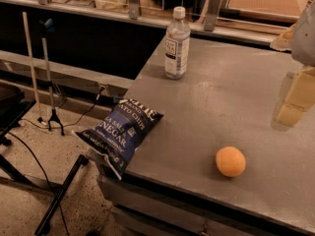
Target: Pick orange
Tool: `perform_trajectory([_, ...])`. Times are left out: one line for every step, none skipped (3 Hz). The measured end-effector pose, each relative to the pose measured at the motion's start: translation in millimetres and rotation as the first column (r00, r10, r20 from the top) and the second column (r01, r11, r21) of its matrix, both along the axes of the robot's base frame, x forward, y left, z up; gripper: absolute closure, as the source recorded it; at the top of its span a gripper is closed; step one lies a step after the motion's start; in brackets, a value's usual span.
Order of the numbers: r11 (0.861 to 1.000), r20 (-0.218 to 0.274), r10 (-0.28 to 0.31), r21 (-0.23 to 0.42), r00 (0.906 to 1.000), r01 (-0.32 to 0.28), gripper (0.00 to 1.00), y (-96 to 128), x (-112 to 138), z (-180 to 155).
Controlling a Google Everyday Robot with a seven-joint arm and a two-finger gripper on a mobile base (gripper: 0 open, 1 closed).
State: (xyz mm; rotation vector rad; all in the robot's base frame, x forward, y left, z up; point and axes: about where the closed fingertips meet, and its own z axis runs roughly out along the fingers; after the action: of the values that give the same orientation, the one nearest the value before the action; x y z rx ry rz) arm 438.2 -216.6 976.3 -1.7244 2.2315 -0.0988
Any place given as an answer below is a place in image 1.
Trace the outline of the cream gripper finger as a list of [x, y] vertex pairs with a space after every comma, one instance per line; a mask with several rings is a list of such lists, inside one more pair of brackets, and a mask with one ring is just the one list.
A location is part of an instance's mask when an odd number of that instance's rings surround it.
[[293, 127], [315, 104], [315, 67], [303, 66], [292, 76], [290, 87], [276, 115], [276, 121]]
[[290, 26], [283, 33], [277, 36], [271, 43], [270, 47], [278, 51], [289, 51], [291, 49], [291, 40], [295, 25]]

